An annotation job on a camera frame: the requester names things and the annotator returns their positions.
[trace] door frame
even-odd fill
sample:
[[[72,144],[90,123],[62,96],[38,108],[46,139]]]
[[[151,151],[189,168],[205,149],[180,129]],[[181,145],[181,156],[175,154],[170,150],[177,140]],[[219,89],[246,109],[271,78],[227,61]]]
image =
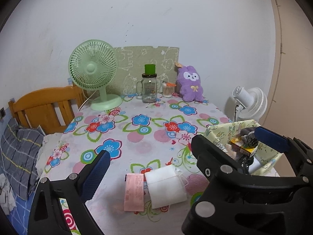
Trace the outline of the door frame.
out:
[[[274,68],[273,68],[273,75],[272,75],[272,80],[271,80],[271,85],[270,85],[270,90],[269,93],[267,95],[267,99],[268,99],[268,105],[267,105],[267,109],[264,113],[264,115],[260,118],[259,120],[259,124],[263,125],[267,115],[270,111],[272,102],[273,102],[273,98],[274,98],[274,94],[276,91],[276,87],[277,87],[277,82],[278,82],[278,76],[279,76],[279,71],[281,68],[281,19],[280,19],[280,15],[279,15],[279,10],[278,10],[278,5],[276,0],[271,0],[272,2],[272,7],[273,7],[273,13],[274,13],[274,21],[275,21],[275,35],[276,35],[276,41],[275,41],[275,60],[274,60]]]

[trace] fan base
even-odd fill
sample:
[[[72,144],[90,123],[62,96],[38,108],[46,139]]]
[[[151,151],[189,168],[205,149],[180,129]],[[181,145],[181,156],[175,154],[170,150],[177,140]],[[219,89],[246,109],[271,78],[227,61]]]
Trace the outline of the fan base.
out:
[[[105,111],[114,109],[123,102],[122,98],[118,95],[106,95],[106,98],[106,101],[102,101],[100,98],[94,100],[91,103],[90,108],[96,111]]]

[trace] jar handle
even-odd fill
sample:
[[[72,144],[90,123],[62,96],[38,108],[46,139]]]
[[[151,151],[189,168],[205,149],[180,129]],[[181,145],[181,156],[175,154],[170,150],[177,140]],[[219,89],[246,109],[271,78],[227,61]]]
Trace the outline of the jar handle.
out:
[[[142,96],[142,81],[143,80],[140,80],[136,83],[136,93],[138,96]]]

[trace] green lid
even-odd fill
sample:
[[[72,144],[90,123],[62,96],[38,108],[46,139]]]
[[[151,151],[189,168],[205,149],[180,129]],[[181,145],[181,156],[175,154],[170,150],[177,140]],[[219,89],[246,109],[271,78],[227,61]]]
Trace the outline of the green lid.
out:
[[[145,74],[153,75],[156,73],[156,65],[155,64],[145,64]]]

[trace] yellow bow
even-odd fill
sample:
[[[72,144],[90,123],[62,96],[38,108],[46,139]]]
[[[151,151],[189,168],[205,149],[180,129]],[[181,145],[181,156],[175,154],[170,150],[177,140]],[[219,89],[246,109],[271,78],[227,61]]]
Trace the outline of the yellow bow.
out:
[[[193,89],[194,92],[195,91],[197,92],[199,87],[198,86],[191,86],[190,88]]]

